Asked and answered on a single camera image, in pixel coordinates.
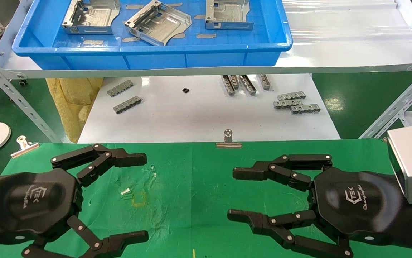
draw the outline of sheet metal part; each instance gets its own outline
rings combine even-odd
[[[225,86],[225,90],[227,90],[227,93],[230,96],[233,96],[236,93],[236,91],[235,91],[235,88],[233,87],[233,83],[232,83],[232,80],[230,79],[230,76],[222,75],[222,82],[223,82],[223,85]]]
[[[67,34],[113,34],[120,7],[119,0],[71,0],[62,27]]]
[[[241,81],[245,89],[247,89],[247,91],[250,93],[250,95],[255,95],[255,93],[257,93],[257,90],[255,89],[247,75],[241,75]]]
[[[312,112],[317,113],[320,111],[320,107],[317,104],[291,106],[290,109],[291,109],[292,114],[312,113]]]
[[[242,148],[242,143],[233,142],[233,131],[226,129],[224,131],[223,142],[217,142],[215,145],[218,149],[240,149]]]
[[[206,0],[206,28],[252,30],[246,21],[249,0]]]
[[[290,106],[300,106],[303,105],[301,100],[286,100],[286,101],[275,101],[273,103],[274,108],[281,109],[281,108],[288,108]]]
[[[280,101],[305,99],[305,98],[306,98],[306,94],[304,94],[304,92],[302,92],[302,91],[284,93],[284,94],[281,94],[281,95],[277,96],[277,99],[280,100]]]
[[[127,80],[123,83],[120,83],[119,85],[113,87],[112,89],[107,91],[107,94],[111,96],[112,98],[117,96],[118,94],[124,92],[125,90],[131,88],[134,86],[131,80]]]
[[[126,111],[132,108],[133,106],[141,103],[141,101],[142,101],[142,98],[139,98],[138,96],[132,97],[129,100],[119,104],[118,106],[115,106],[114,111],[115,113],[120,114],[123,111]]]
[[[269,90],[271,88],[271,83],[268,79],[268,76],[258,75],[258,78],[260,79],[260,83],[262,84],[263,90]]]
[[[175,35],[183,33],[192,24],[186,13],[152,0],[125,22],[127,31],[154,46],[166,46]]]
[[[233,87],[235,88],[235,90],[237,90],[239,88],[239,77],[238,75],[228,75],[228,77],[230,78]]]

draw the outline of black robotic finger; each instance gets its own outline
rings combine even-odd
[[[147,231],[136,231],[126,234],[111,235],[102,240],[99,250],[88,249],[80,258],[115,258],[120,257],[126,246],[146,242],[149,239]]]

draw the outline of metal clip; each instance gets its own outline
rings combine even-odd
[[[235,88],[233,87],[232,80],[230,79],[229,75],[222,75],[222,82],[223,85],[225,86],[225,89],[227,90],[227,93],[230,96],[233,96],[235,94]]]
[[[16,142],[18,142],[18,144],[20,145],[20,150],[17,152],[12,153],[10,156],[12,158],[16,158],[19,157],[25,153],[28,153],[34,149],[37,149],[39,147],[39,143],[35,142],[34,144],[32,142],[28,142],[26,140],[26,136],[21,135],[20,137],[18,137],[16,139]]]
[[[262,83],[263,90],[269,90],[271,87],[270,80],[268,79],[268,76],[266,75],[259,75],[260,82]]]
[[[223,142],[217,142],[216,146],[218,149],[240,149],[242,148],[242,143],[233,142],[233,131],[227,129],[224,131]]]

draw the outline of robot hand logo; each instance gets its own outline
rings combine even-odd
[[[350,201],[352,204],[358,204],[363,200],[363,209],[367,210],[367,196],[365,195],[365,190],[360,185],[357,185],[357,187],[357,191],[355,191],[353,187],[348,187],[348,190],[344,191],[346,200]]]

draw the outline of white table surface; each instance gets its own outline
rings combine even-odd
[[[220,75],[106,78],[78,142],[221,142],[225,129],[233,130],[234,142],[340,138],[310,75],[268,75],[269,91],[249,77],[255,96],[242,87],[229,96]],[[114,98],[107,95],[125,80],[135,85]],[[301,90],[304,104],[318,104],[319,113],[273,108],[278,94]],[[136,95],[142,103],[118,115],[113,111]]]

